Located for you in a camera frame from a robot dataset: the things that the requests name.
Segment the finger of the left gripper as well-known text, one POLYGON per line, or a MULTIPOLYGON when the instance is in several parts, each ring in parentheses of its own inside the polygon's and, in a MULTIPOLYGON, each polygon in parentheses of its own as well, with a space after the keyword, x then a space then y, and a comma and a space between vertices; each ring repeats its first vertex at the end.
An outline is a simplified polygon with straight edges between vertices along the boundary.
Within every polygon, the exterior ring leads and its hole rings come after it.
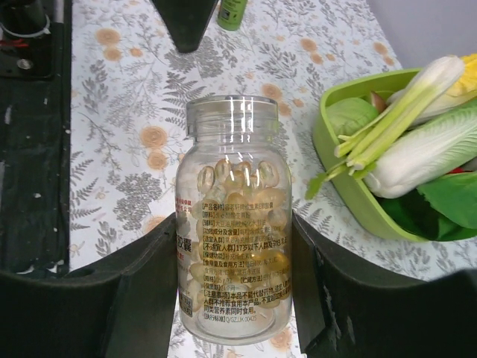
POLYGON ((179 53, 200 45, 218 0, 151 0, 179 53))

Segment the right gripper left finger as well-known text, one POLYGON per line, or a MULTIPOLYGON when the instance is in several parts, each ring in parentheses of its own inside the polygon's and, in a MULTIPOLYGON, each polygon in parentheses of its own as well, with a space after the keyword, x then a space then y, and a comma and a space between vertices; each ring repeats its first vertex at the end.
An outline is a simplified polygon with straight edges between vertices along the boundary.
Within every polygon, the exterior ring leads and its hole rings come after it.
POLYGON ((175 217, 63 277, 1 273, 3 357, 165 357, 177 295, 175 217))

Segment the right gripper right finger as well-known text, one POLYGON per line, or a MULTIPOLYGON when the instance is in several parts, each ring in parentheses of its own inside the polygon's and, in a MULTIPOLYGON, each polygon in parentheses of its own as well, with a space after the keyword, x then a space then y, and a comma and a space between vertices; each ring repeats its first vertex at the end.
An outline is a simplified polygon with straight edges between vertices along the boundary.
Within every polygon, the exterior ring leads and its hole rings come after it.
POLYGON ((422 281, 292 219, 292 295, 308 357, 474 357, 476 271, 422 281))

